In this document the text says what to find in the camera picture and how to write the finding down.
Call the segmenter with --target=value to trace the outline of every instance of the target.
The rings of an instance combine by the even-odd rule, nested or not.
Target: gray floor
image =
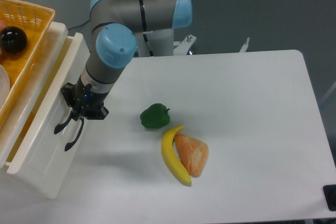
[[[89,19],[90,0],[24,0],[56,10],[68,28]],[[175,40],[197,36],[196,54],[238,52],[247,37],[249,51],[297,49],[305,56],[317,102],[336,81],[336,0],[193,0],[194,20]],[[91,48],[90,24],[70,31]],[[322,113],[336,153],[336,101]]]

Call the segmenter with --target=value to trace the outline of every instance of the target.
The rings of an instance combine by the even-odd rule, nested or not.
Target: white drawer
[[[31,108],[16,123],[15,130],[7,139],[7,149],[2,151],[0,158],[6,158],[3,171],[7,176],[47,198],[55,198],[81,140],[80,137],[71,150],[64,151],[66,143],[76,137],[80,121],[71,120],[63,131],[54,134],[55,126],[65,121],[70,113],[60,88],[66,82],[77,82],[90,52],[82,34],[66,36],[65,26],[57,23],[50,29],[58,30],[59,51],[56,59],[49,62],[51,66],[46,73],[34,77],[49,80],[40,80],[44,87],[36,88],[31,94],[28,99]]]

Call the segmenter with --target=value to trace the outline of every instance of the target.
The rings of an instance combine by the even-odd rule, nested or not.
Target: yellow banana
[[[184,185],[191,186],[191,178],[183,166],[179,158],[177,157],[174,148],[173,148],[173,140],[176,133],[183,129],[183,125],[179,125],[177,127],[171,128],[167,130],[161,142],[161,152],[166,165],[170,169],[170,171],[175,175],[175,177]]]

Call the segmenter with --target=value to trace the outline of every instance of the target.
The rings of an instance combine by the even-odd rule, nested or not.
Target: yellow basket
[[[40,57],[38,48],[54,15],[55,11],[50,8],[19,0],[0,0],[0,19],[9,26],[21,28],[28,38],[23,52],[0,57],[0,65],[7,71],[11,84],[9,95],[0,108],[0,129],[25,87],[33,63]]]

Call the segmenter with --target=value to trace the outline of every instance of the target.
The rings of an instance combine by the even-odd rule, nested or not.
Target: black ball
[[[0,48],[10,54],[22,52],[27,41],[26,33],[16,26],[8,26],[0,34]]]

